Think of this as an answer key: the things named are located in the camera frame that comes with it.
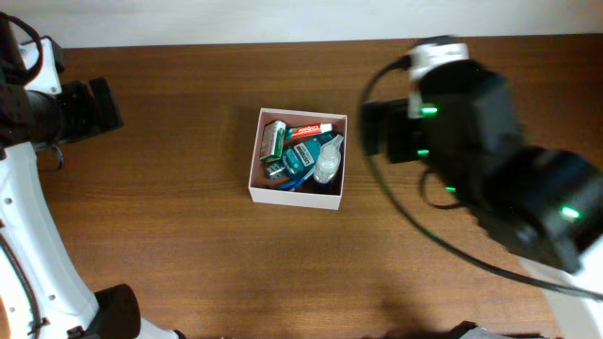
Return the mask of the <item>clear purple pump bottle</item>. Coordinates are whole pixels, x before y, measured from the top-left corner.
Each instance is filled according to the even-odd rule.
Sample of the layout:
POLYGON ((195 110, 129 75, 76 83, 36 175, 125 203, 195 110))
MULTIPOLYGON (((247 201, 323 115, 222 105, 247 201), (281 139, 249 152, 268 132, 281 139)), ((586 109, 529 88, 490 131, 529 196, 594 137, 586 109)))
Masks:
POLYGON ((318 194, 327 194, 331 190, 341 163, 340 147, 343 141, 342 135, 336 135, 321 146, 313 174, 314 190, 318 194))

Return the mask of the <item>green white toothpaste tube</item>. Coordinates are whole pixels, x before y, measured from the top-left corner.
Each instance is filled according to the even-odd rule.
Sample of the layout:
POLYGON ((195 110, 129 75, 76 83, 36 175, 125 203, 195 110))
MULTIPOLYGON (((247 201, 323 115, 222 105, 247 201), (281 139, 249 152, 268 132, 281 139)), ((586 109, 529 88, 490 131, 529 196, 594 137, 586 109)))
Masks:
POLYGON ((312 137, 323 133, 331 132, 333 125, 331 123, 316 123, 298 127, 291 127, 285 131, 285 140, 297 139, 302 137, 312 137))

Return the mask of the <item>teal mouthwash bottle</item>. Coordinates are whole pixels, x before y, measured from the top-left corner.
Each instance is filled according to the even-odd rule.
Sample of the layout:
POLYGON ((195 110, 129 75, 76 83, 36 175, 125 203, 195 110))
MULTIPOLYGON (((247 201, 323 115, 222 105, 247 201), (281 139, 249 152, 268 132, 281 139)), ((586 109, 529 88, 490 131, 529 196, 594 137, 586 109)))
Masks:
POLYGON ((281 159, 266 167, 266 173, 270 179, 299 180, 316 165, 323 145, 342 138, 341 134, 327 132, 287 146, 281 159))

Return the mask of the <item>green white small carton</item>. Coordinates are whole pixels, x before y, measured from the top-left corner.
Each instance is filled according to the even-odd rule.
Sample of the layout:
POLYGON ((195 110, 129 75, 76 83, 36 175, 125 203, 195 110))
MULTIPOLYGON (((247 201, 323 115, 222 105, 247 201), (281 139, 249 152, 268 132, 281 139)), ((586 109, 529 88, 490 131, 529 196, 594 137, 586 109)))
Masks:
POLYGON ((283 121, 273 121, 264 127, 259 153, 260 161, 271 163, 282 157, 285 132, 286 124, 283 121))

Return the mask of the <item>blue disposable razor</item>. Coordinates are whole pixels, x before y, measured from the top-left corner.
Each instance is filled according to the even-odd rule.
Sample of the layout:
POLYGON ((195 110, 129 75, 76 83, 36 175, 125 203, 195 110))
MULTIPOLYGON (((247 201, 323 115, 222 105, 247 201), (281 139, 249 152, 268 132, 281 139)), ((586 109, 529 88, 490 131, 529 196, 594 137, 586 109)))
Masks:
POLYGON ((277 189, 282 191, 288 191, 288 189, 290 189, 298 180, 289 181, 283 185, 278 186, 277 189))

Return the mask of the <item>blue white toothbrush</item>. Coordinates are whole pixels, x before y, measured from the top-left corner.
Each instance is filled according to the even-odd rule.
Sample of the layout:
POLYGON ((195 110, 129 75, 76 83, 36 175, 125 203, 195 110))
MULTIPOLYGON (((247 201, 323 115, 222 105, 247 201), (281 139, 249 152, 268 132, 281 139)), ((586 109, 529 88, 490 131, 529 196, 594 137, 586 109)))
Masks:
POLYGON ((301 179, 299 179, 288 191, 297 191, 314 174, 315 169, 310 169, 301 179))

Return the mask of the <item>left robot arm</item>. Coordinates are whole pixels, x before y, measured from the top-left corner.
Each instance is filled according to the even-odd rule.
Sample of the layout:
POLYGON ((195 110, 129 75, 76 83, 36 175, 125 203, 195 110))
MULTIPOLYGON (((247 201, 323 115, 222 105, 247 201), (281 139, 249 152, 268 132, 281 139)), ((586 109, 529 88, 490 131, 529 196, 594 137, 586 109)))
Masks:
POLYGON ((180 338, 143 318, 125 283, 91 291, 41 188, 37 154, 122 127, 103 77, 62 84, 63 51, 1 15, 1 301, 12 338, 180 338))

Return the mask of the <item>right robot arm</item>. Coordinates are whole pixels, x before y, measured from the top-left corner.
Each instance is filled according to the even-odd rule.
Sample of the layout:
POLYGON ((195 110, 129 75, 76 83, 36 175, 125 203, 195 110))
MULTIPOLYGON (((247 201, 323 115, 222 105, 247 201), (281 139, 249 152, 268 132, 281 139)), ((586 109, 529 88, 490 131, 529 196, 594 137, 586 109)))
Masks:
POLYGON ((566 338, 602 334, 602 172, 576 153, 526 141, 505 78, 451 36, 427 38, 386 66, 409 78, 407 97, 361 94, 363 152, 381 142, 393 163, 419 161, 491 239, 518 256, 523 273, 461 250, 499 277, 541 289, 566 338))

